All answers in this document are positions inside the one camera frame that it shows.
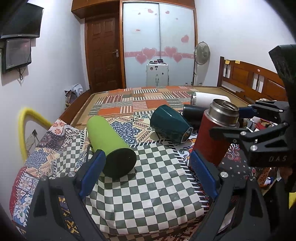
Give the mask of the white suitcase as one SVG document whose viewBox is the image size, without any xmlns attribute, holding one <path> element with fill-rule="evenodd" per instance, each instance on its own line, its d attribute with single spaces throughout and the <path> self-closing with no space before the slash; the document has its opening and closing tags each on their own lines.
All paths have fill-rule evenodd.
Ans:
<svg viewBox="0 0 296 241">
<path fill-rule="evenodd" d="M 147 86 L 164 87 L 169 84 L 169 66 L 163 59 L 150 61 L 146 69 Z"/>
</svg>

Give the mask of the green tumbler cup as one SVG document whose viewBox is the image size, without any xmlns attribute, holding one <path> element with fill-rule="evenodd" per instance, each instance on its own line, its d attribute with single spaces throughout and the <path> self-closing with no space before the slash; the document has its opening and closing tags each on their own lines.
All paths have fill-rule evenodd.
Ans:
<svg viewBox="0 0 296 241">
<path fill-rule="evenodd" d="M 93 150 L 105 152 L 106 161 L 102 172 L 105 176 L 119 179 L 135 166 L 137 156 L 102 116 L 93 116 L 87 121 L 86 129 Z"/>
</svg>

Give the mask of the wooden overhead cabinet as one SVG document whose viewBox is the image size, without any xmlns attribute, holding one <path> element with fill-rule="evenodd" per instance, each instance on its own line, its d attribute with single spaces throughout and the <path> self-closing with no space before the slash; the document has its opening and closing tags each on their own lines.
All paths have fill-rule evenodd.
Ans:
<svg viewBox="0 0 296 241">
<path fill-rule="evenodd" d="M 73 0 L 71 11 L 80 19 L 89 18 L 92 16 L 113 14 L 119 12 L 120 2 L 138 2 L 138 1 L 120 1 L 120 0 Z M 139 1 L 139 2 L 154 2 L 172 4 L 182 6 L 190 9 L 195 8 L 194 0 L 152 0 L 152 1 Z"/>
</svg>

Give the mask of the dark teal faceted cup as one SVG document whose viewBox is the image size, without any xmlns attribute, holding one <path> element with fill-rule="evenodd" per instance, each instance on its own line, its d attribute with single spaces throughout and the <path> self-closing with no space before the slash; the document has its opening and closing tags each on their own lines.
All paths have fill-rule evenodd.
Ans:
<svg viewBox="0 0 296 241">
<path fill-rule="evenodd" d="M 176 144 L 185 143 L 193 131 L 193 127 L 179 112 L 165 104 L 153 112 L 150 126 L 156 133 Z"/>
</svg>

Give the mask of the wooden headboard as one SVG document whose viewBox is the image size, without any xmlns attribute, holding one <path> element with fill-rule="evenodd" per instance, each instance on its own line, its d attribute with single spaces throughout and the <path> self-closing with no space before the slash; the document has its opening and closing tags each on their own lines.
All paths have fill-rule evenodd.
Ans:
<svg viewBox="0 0 296 241">
<path fill-rule="evenodd" d="M 227 60 L 222 56 L 217 86 L 248 103 L 259 99 L 287 101 L 283 81 L 277 73 L 254 64 Z"/>
</svg>

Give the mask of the white thermos bottle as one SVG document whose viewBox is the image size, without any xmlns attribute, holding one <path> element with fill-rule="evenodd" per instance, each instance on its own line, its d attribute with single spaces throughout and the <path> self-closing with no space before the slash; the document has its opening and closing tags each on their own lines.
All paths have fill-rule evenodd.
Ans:
<svg viewBox="0 0 296 241">
<path fill-rule="evenodd" d="M 210 104 L 213 102 L 214 99 L 221 99 L 231 102 L 230 99 L 224 95 L 204 92 L 193 92 L 193 94 L 191 95 L 190 104 L 201 108 L 209 108 Z"/>
</svg>

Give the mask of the striped patchwork bed mat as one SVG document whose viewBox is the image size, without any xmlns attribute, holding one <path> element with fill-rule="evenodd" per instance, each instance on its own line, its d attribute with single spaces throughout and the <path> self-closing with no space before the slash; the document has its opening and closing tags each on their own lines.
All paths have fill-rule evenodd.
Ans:
<svg viewBox="0 0 296 241">
<path fill-rule="evenodd" d="M 221 87 L 166 86 L 116 89 L 92 94 L 74 117 L 71 125 L 82 129 L 94 115 L 105 118 L 128 116 L 139 111 L 154 110 L 160 105 L 171 105 L 180 109 L 190 103 L 193 92 L 204 92 L 227 96 L 234 101 L 235 96 Z"/>
</svg>

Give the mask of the small wall-mounted monitor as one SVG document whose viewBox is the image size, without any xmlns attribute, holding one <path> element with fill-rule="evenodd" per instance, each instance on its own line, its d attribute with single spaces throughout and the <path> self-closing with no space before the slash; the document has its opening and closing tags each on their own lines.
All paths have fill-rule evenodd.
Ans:
<svg viewBox="0 0 296 241">
<path fill-rule="evenodd" d="M 8 39 L 4 42 L 1 70 L 6 74 L 13 70 L 21 71 L 32 63 L 30 39 Z"/>
</svg>

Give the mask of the brown wooden door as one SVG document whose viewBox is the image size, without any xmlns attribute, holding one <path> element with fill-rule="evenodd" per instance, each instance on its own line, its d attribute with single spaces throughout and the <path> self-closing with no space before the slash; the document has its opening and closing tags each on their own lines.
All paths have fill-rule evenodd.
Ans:
<svg viewBox="0 0 296 241">
<path fill-rule="evenodd" d="M 119 14 L 86 19 L 85 54 L 92 92 L 123 87 L 119 54 Z"/>
</svg>

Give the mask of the wall-mounted black television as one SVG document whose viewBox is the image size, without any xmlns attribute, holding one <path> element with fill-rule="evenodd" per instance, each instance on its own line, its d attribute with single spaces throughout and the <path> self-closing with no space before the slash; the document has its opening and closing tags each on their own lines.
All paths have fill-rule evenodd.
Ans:
<svg viewBox="0 0 296 241">
<path fill-rule="evenodd" d="M 31 3 L 22 6 L 4 27 L 1 39 L 39 38 L 44 8 Z"/>
</svg>

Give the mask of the colourful patterned cloth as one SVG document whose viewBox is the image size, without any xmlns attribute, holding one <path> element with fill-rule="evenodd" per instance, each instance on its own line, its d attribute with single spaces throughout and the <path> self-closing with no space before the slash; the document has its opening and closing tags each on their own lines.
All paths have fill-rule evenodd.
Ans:
<svg viewBox="0 0 296 241">
<path fill-rule="evenodd" d="M 196 135 L 184 144 L 164 138 L 138 142 L 134 121 L 150 113 L 130 116 L 127 130 L 110 125 L 134 150 L 135 167 L 118 180 L 99 176 L 85 205 L 108 240 L 188 240 L 210 208 L 210 198 L 189 169 Z M 26 231 L 30 204 L 39 178 L 64 177 L 92 157 L 90 135 L 56 120 L 19 170 L 10 199 L 13 222 Z"/>
</svg>

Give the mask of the standing electric fan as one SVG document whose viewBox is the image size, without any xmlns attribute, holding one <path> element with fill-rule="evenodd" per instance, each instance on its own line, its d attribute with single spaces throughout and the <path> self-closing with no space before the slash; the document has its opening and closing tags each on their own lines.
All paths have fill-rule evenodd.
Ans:
<svg viewBox="0 0 296 241">
<path fill-rule="evenodd" d="M 210 48 L 205 42 L 199 42 L 195 47 L 193 85 L 203 85 L 209 68 L 210 54 Z"/>
</svg>

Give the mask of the red thermos cup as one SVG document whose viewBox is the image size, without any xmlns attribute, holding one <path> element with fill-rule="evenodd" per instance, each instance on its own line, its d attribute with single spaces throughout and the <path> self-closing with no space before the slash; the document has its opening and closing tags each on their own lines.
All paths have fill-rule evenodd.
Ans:
<svg viewBox="0 0 296 241">
<path fill-rule="evenodd" d="M 236 105 L 226 100 L 214 99 L 203 113 L 193 150 L 216 167 L 219 166 L 230 147 L 222 130 L 239 127 L 238 118 L 239 108 Z"/>
</svg>

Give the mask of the black thermos bottle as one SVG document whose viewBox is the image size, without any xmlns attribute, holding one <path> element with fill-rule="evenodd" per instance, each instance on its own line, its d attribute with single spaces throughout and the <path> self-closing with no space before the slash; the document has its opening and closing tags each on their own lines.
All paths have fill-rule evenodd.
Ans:
<svg viewBox="0 0 296 241">
<path fill-rule="evenodd" d="M 184 104 L 183 107 L 183 117 L 188 121 L 192 126 L 199 126 L 201 124 L 203 113 L 206 108 Z"/>
</svg>

